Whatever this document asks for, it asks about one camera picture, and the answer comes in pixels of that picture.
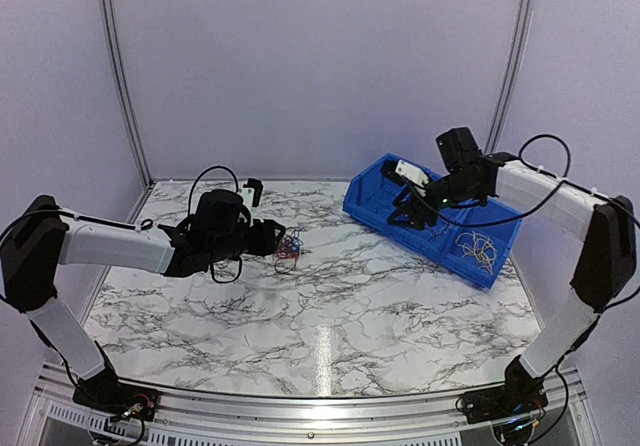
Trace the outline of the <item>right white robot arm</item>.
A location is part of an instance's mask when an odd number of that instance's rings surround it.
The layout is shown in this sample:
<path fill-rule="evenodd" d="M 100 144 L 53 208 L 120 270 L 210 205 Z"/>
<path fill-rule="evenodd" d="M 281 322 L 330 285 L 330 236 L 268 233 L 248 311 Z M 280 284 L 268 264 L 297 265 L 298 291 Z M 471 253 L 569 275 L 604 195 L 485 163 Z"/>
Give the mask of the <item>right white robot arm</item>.
<path fill-rule="evenodd" d="M 572 181 L 571 151 L 560 137 L 538 134 L 524 145 L 544 140 L 555 142 L 565 154 L 559 173 L 526 160 L 524 149 L 482 152 L 466 127 L 437 139 L 446 166 L 441 178 L 403 159 L 387 160 L 382 167 L 383 176 L 401 188 L 390 224 L 423 230 L 447 221 L 449 210 L 496 200 L 512 213 L 476 222 L 474 228 L 495 229 L 518 220 L 542 226 L 540 238 L 532 242 L 540 250 L 530 262 L 550 260 L 551 270 L 542 279 L 564 279 L 567 290 L 556 294 L 559 303 L 548 307 L 540 333 L 505 370 L 495 404 L 506 414 L 529 403 L 534 387 L 588 340 L 601 317 L 624 304 L 619 295 L 637 268 L 639 222 L 630 200 Z"/>

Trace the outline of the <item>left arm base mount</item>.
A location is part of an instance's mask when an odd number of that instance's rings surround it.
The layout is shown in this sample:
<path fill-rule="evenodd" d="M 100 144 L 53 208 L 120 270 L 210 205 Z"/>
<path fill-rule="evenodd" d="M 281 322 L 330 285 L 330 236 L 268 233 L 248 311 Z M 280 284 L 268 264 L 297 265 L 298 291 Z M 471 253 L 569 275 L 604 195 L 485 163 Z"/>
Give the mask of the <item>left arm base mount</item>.
<path fill-rule="evenodd" d="M 158 396 L 156 389 L 123 383 L 111 371 L 103 370 L 92 378 L 77 381 L 73 401 L 112 416 L 122 416 L 133 406 L 141 405 L 136 416 L 147 422 L 155 417 Z"/>

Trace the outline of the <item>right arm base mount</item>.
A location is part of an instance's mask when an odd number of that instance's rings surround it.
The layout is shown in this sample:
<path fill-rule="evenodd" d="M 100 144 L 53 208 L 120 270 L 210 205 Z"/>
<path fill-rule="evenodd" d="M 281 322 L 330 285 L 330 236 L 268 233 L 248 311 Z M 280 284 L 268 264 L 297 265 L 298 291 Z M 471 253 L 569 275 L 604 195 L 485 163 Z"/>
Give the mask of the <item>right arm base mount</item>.
<path fill-rule="evenodd" d="M 456 400 L 455 408 L 469 424 L 476 424 L 541 411 L 547 405 L 542 387 L 524 395 L 512 395 L 504 385 L 499 385 L 464 392 Z"/>

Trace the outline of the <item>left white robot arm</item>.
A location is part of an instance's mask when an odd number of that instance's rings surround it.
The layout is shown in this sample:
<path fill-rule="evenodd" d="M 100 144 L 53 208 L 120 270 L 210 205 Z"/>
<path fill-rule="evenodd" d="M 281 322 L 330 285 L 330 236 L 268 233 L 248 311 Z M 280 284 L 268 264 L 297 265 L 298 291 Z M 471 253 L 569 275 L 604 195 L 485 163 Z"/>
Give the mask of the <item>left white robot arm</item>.
<path fill-rule="evenodd" d="M 239 193 L 215 189 L 176 226 L 133 225 L 61 208 L 37 197 L 1 235 L 1 298 L 27 316 L 44 342 L 78 377 L 78 390 L 106 411 L 125 404 L 126 389 L 96 342 L 60 298 L 54 284 L 61 265 L 115 266 L 186 278 L 212 272 L 218 262 L 266 257 L 285 227 L 253 218 Z"/>

